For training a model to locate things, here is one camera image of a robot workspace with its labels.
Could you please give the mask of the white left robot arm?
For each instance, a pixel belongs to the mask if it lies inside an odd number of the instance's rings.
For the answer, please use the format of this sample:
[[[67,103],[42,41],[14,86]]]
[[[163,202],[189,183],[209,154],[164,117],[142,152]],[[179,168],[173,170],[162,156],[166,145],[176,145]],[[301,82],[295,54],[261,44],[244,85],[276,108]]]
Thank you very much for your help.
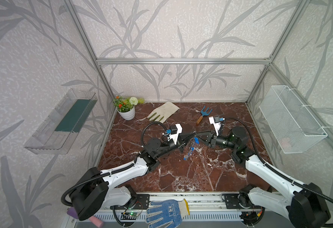
[[[63,204],[73,207],[80,221],[87,220],[103,206],[124,206],[135,196],[135,192],[122,184],[154,171],[160,164],[159,158],[178,149],[183,151],[195,133],[170,137],[163,142],[151,138],[134,160],[108,170],[90,168],[70,187],[61,198]]]

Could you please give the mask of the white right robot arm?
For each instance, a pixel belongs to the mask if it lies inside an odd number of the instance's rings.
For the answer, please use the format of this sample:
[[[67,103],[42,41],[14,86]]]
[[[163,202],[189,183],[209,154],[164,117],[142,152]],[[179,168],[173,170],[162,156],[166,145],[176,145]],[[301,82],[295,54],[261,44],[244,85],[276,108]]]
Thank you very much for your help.
[[[330,220],[325,199],[317,195],[321,192],[320,188],[313,183],[306,185],[299,182],[295,185],[295,179],[261,161],[256,152],[247,147],[248,135],[244,127],[234,127],[228,136],[214,131],[197,133],[196,136],[200,143],[211,148],[232,149],[231,157],[235,163],[241,164],[280,193],[273,194],[252,185],[241,191],[246,201],[287,218],[296,228],[321,228]]]

